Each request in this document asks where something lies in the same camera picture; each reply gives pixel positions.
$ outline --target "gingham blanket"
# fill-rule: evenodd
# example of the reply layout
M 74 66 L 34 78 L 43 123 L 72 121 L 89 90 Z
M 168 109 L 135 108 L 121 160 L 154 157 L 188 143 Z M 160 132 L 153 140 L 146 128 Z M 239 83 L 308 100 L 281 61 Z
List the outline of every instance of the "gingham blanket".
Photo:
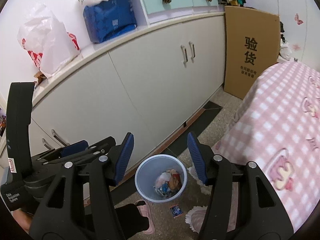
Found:
M 320 199 L 320 73 L 298 62 L 268 68 L 212 150 L 255 161 L 280 197 L 294 231 Z

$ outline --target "blue bag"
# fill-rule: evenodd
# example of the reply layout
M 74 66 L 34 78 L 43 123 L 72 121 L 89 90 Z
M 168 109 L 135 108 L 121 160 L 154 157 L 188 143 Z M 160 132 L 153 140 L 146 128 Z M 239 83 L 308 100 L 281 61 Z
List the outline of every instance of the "blue bag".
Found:
M 101 43 L 137 27 L 130 0 L 102 1 L 83 11 L 90 41 Z

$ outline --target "black pants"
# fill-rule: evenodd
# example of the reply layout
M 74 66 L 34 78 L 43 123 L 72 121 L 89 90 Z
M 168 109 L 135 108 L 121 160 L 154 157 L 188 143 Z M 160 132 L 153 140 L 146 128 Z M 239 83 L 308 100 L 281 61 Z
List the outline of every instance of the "black pants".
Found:
M 128 204 L 123 207 L 116 208 L 116 213 L 125 239 L 149 228 L 149 219 L 140 215 L 135 204 Z M 86 215 L 86 223 L 87 228 L 94 231 L 92 215 Z

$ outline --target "speckled tile floor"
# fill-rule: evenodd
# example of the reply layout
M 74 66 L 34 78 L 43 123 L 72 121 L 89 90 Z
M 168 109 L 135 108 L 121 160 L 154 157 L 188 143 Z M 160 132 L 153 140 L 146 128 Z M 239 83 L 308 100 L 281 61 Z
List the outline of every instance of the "speckled tile floor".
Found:
M 240 106 L 242 100 L 236 98 L 223 91 L 220 87 L 211 98 L 211 101 L 223 107 L 218 115 L 213 119 L 209 126 L 199 135 L 200 143 L 207 144 L 212 147 L 224 134 L 227 125 L 235 114 L 237 108 Z M 186 168 L 192 165 L 189 150 L 186 149 L 179 157 Z M 141 199 L 138 192 L 132 194 L 124 201 L 120 202 L 116 207 L 120 207 Z M 199 185 L 188 174 L 187 187 L 182 195 L 172 202 L 168 203 L 151 203 L 149 202 L 152 219 L 156 228 L 154 234 L 145 235 L 142 232 L 137 233 L 130 240 L 191 240 L 197 239 L 198 233 L 192 232 L 189 225 L 185 223 L 185 214 L 194 206 L 206 206 L 209 201 L 209 195 L 204 195 L 200 191 Z M 184 215 L 173 218 L 170 206 L 179 204 Z

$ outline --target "person's leg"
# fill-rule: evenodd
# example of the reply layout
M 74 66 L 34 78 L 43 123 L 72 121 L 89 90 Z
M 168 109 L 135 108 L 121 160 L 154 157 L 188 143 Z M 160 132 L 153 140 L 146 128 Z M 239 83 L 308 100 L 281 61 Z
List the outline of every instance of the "person's leg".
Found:
M 145 205 L 145 202 L 140 201 L 137 203 L 137 206 L 139 205 Z M 137 206 L 135 204 L 128 204 L 116 208 L 118 220 L 126 239 L 149 228 L 149 219 L 140 214 Z

